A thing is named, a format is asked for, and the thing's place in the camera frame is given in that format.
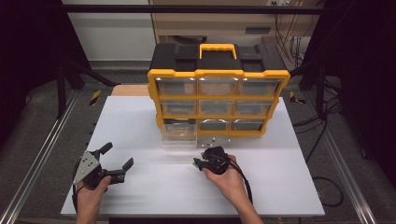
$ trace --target human hand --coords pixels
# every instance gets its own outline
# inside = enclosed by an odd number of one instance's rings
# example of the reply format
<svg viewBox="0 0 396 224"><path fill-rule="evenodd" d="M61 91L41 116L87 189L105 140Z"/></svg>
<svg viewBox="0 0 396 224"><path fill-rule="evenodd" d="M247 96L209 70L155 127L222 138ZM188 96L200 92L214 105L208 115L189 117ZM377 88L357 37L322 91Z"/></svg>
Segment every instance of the human hand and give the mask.
<svg viewBox="0 0 396 224"><path fill-rule="evenodd" d="M228 155L228 157L236 162L234 155ZM203 172L206 178L216 184L222 195L232 204L248 199L243 178L231 165L222 175L215 175L206 168L203 169Z"/></svg>
<svg viewBox="0 0 396 224"><path fill-rule="evenodd" d="M82 181L78 182L78 211L77 224L91 224L96 223L99 216L99 207L102 201L102 196L110 184L111 176L103 178L96 189L87 189Z"/></svg>

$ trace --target yellow storage organizer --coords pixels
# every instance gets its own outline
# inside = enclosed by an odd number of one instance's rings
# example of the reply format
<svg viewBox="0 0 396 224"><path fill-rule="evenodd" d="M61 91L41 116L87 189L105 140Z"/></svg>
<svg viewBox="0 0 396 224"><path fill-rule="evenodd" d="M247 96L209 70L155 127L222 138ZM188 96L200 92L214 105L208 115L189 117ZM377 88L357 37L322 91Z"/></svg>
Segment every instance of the yellow storage organizer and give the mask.
<svg viewBox="0 0 396 224"><path fill-rule="evenodd" d="M163 136L258 136L289 79L273 45L158 44L148 92Z"/></svg>

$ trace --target yellow handle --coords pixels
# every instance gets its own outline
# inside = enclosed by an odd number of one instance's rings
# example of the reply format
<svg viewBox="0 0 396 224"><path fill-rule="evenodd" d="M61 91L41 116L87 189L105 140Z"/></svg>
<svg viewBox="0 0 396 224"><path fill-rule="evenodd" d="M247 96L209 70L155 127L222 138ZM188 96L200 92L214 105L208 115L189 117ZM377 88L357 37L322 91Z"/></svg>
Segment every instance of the yellow handle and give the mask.
<svg viewBox="0 0 396 224"><path fill-rule="evenodd" d="M216 51L232 51L233 52L233 58L236 59L236 51L235 51L235 45L234 44L201 44L199 46L199 59L202 59L202 51L211 51L211 50L216 50Z"/></svg>

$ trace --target white tabletop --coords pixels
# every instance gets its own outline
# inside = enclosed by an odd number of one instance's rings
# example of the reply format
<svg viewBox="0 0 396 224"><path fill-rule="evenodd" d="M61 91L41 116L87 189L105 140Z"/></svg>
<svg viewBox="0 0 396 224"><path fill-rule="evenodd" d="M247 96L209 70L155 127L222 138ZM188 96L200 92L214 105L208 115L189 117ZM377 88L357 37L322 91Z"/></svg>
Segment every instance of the white tabletop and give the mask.
<svg viewBox="0 0 396 224"><path fill-rule="evenodd" d="M202 148L163 148L147 96L109 96L89 151L107 142L102 167L117 170L131 157L134 166L125 183L109 186L101 214L110 217L233 217L236 211L217 187L192 165ZM254 206L264 217L323 216L311 175L304 162L285 104L280 99L262 137L232 138L223 146L236 156L250 183ZM69 195L61 214L76 214Z"/></svg>

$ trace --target wall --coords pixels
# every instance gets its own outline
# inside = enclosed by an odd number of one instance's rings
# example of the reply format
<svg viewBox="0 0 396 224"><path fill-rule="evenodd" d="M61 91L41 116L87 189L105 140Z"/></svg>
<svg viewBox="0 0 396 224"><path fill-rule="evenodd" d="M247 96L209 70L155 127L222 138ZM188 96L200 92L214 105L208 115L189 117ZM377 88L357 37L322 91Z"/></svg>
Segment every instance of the wall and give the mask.
<svg viewBox="0 0 396 224"><path fill-rule="evenodd" d="M64 4L148 5L147 0L63 0ZM149 61L155 38L148 13L69 13L89 61Z"/></svg>

